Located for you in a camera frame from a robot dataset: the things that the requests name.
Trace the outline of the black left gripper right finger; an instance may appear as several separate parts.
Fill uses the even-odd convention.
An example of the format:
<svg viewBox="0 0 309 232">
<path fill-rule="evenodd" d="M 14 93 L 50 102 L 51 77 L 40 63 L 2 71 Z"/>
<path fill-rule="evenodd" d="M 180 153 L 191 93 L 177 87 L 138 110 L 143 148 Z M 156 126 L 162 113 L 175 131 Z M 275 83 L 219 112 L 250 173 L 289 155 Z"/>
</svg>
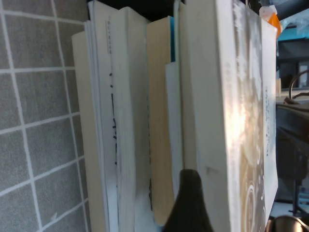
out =
<svg viewBox="0 0 309 232">
<path fill-rule="evenodd" d="M 309 226 L 294 216 L 279 216 L 267 222 L 266 232 L 309 232 Z"/>
</svg>

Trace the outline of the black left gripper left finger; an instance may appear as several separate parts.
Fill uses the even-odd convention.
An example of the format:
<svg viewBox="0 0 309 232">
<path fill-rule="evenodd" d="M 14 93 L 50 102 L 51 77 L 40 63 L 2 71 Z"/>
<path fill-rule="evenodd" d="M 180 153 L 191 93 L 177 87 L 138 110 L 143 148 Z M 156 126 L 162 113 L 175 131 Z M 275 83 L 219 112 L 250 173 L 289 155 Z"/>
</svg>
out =
<svg viewBox="0 0 309 232">
<path fill-rule="evenodd" d="M 192 169 L 181 170 L 179 192 L 171 214 L 164 225 L 164 231 L 213 231 L 205 207 L 201 178 L 197 171 Z"/>
</svg>

